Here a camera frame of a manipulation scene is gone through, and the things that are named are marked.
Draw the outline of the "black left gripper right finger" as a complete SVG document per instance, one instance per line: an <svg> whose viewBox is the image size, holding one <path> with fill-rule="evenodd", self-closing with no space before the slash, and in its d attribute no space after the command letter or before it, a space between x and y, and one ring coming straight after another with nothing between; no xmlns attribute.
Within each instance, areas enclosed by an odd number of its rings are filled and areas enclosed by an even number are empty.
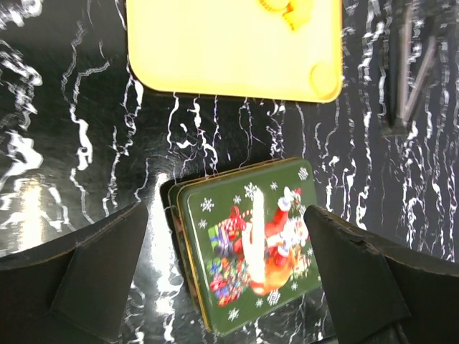
<svg viewBox="0 0 459 344"><path fill-rule="evenodd" d="M339 343L458 342L458 264L319 206L304 219Z"/></svg>

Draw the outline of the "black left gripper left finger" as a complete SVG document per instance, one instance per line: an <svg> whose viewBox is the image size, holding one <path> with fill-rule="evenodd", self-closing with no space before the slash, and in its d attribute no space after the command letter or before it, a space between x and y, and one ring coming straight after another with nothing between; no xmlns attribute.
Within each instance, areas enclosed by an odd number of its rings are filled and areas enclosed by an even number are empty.
<svg viewBox="0 0 459 344"><path fill-rule="evenodd" d="M1 258L2 343L117 343L148 223L131 204Z"/></svg>

